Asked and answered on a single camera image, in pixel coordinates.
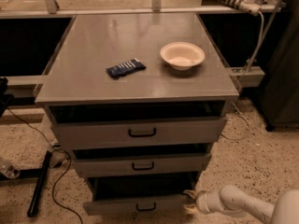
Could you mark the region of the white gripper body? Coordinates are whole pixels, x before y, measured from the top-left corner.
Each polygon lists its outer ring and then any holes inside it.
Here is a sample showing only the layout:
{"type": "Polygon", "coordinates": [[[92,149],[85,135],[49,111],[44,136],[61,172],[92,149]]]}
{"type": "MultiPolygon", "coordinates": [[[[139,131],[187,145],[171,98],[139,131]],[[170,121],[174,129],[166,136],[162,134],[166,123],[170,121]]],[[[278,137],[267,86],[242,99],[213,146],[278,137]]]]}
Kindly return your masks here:
{"type": "Polygon", "coordinates": [[[212,211],[208,207],[207,202],[207,192],[206,191],[200,191],[195,199],[195,204],[198,210],[203,214],[211,214],[212,211]]]}

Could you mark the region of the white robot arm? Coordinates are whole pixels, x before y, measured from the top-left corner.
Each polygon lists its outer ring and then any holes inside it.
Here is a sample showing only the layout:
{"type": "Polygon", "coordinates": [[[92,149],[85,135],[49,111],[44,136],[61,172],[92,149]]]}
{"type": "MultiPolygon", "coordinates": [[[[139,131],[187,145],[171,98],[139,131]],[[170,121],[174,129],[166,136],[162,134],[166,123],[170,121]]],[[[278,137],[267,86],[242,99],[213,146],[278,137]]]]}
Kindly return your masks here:
{"type": "Polygon", "coordinates": [[[212,192],[186,189],[183,193],[192,198],[191,204],[184,205],[188,211],[222,213],[230,217],[249,213],[263,224],[299,224],[298,189],[286,191],[275,204],[254,198],[233,185],[212,192]]]}

